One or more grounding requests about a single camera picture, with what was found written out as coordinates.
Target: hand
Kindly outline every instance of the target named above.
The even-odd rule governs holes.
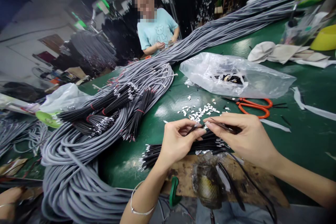
[[[175,43],[177,41],[177,37],[173,36],[171,39],[170,39],[173,43]]]
[[[164,47],[165,47],[165,43],[161,43],[161,42],[156,42],[155,43],[155,48],[157,49],[157,50],[161,50],[161,49],[163,49]]]
[[[184,158],[190,151],[193,142],[206,133],[205,129],[200,128],[185,136],[196,124],[197,122],[186,118],[167,123],[164,126],[161,152],[156,164],[162,166],[162,169],[168,170],[173,163]]]
[[[223,113],[214,117],[218,122],[238,126],[243,131],[237,135],[227,132],[206,118],[206,126],[222,138],[236,153],[251,163],[268,171],[275,168],[281,157],[268,137],[258,117],[254,115]]]
[[[11,204],[18,201],[24,190],[20,187],[13,187],[0,194],[0,205]]]

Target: plastic bag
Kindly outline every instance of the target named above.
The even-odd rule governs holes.
[[[241,57],[209,52],[182,62],[180,71],[211,93],[244,98],[278,98],[296,80]]]
[[[69,111],[70,107],[78,109],[92,96],[80,91],[73,83],[60,86],[52,94],[46,96],[46,101],[40,106],[40,110],[46,113]]]

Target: light blue t-shirt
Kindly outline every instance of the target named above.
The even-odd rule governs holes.
[[[152,22],[141,19],[138,23],[138,35],[141,49],[145,50],[154,45],[156,42],[164,42],[168,45],[169,40],[171,40],[173,36],[174,30],[178,26],[179,25],[165,9],[157,9],[156,19]]]

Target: red rubber band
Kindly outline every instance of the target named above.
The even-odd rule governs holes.
[[[86,118],[86,121],[89,123],[88,119],[90,116],[93,116],[93,115],[88,115],[87,118]]]

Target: clear plastic bag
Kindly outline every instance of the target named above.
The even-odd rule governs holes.
[[[211,93],[244,98],[278,98],[296,80],[241,57],[209,52],[185,60],[180,71]]]
[[[52,94],[46,96],[46,101],[40,106],[40,110],[46,113],[69,111],[71,107],[78,109],[92,96],[80,91],[73,83],[60,86]]]

